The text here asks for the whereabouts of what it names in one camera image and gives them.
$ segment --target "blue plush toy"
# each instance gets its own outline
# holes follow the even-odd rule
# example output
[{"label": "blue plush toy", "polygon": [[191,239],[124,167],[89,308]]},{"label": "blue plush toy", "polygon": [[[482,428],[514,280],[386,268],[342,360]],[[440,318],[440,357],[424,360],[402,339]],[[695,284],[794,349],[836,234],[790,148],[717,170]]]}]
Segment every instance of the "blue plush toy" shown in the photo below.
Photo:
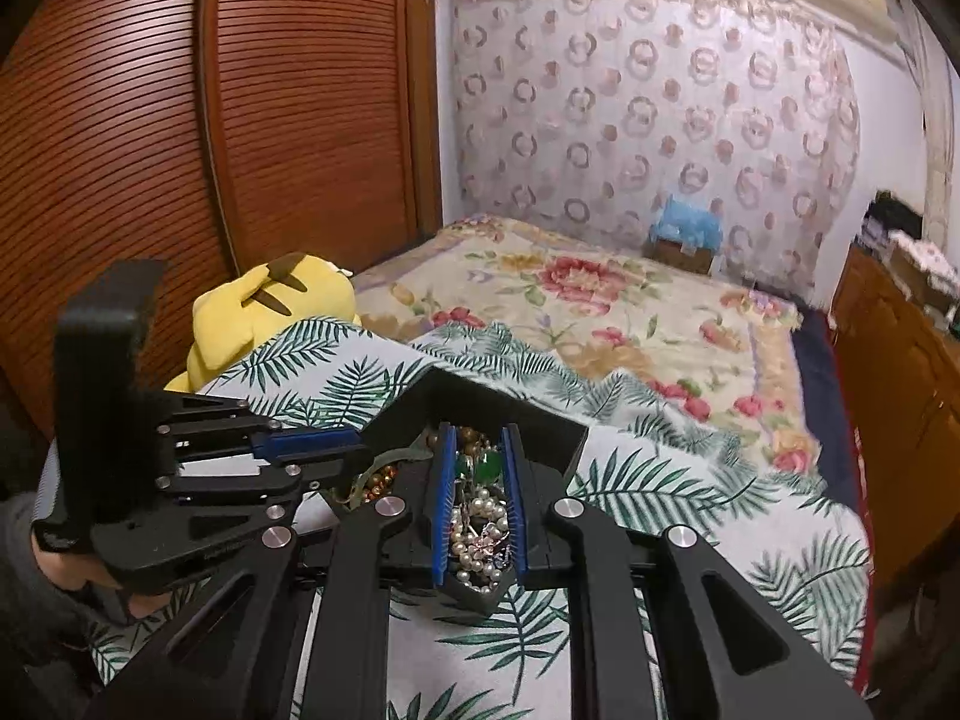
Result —
[{"label": "blue plush toy", "polygon": [[660,238],[685,247],[708,248],[715,254],[723,242],[723,231],[715,215],[675,200],[671,194],[659,221],[650,227],[650,240]]}]

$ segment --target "white wall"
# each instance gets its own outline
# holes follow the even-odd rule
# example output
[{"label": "white wall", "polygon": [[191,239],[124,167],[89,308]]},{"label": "white wall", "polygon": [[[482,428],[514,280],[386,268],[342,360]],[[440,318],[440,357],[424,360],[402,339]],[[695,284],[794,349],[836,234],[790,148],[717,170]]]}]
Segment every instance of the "white wall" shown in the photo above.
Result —
[{"label": "white wall", "polygon": [[[950,85],[953,89],[953,142],[954,151],[960,149],[960,76],[950,65]],[[947,260],[954,268],[960,269],[960,153],[953,158],[953,190],[950,197],[949,222],[947,228]]]},{"label": "white wall", "polygon": [[[452,2],[438,0],[437,56],[440,112],[440,173],[443,219],[463,214],[454,129],[455,100],[450,64]],[[817,302],[829,304],[843,271],[848,245],[860,228],[864,211],[877,189],[890,189],[922,205],[925,189],[925,146],[920,96],[909,74],[856,41],[841,36],[850,62],[860,107],[860,162],[843,213],[824,240],[817,265]],[[960,210],[952,232],[960,253]]]}]

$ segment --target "yellow plush toy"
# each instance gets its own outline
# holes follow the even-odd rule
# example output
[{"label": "yellow plush toy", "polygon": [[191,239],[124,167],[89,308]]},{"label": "yellow plush toy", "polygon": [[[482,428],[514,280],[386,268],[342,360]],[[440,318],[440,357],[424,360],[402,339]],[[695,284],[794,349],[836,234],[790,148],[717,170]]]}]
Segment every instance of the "yellow plush toy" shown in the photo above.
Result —
[{"label": "yellow plush toy", "polygon": [[167,389],[198,391],[298,319],[322,314],[360,324],[348,275],[296,252],[204,293],[193,303],[194,344],[186,371]]}]

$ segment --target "blue gripper pad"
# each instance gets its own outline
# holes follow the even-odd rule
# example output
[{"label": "blue gripper pad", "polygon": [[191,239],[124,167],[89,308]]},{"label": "blue gripper pad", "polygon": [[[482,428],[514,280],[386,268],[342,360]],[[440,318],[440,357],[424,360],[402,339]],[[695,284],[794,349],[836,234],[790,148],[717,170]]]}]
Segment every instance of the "blue gripper pad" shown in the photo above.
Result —
[{"label": "blue gripper pad", "polygon": [[450,514],[453,512],[453,479],[457,466],[457,433],[448,425],[440,441],[440,485],[433,506],[433,522],[430,533],[430,571],[433,586],[443,586],[446,573],[446,553],[450,542]]},{"label": "blue gripper pad", "polygon": [[517,458],[510,441],[510,431],[503,429],[503,483],[507,493],[507,523],[510,525],[510,552],[517,570],[517,584],[523,586],[527,572],[527,525],[523,514],[520,479],[517,478]]}]

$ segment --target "wardrobe door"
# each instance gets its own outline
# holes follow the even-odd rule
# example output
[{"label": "wardrobe door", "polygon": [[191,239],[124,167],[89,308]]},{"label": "wardrobe door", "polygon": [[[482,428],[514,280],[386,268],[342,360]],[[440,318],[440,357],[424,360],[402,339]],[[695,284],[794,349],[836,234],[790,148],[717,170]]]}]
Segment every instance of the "wardrobe door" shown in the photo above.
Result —
[{"label": "wardrobe door", "polygon": [[229,278],[195,110],[194,0],[44,0],[0,71],[0,355],[48,434],[64,301],[119,258],[169,264],[142,371],[184,368]]},{"label": "wardrobe door", "polygon": [[404,1],[216,7],[205,93],[240,268],[301,250],[362,269],[413,242]]}]

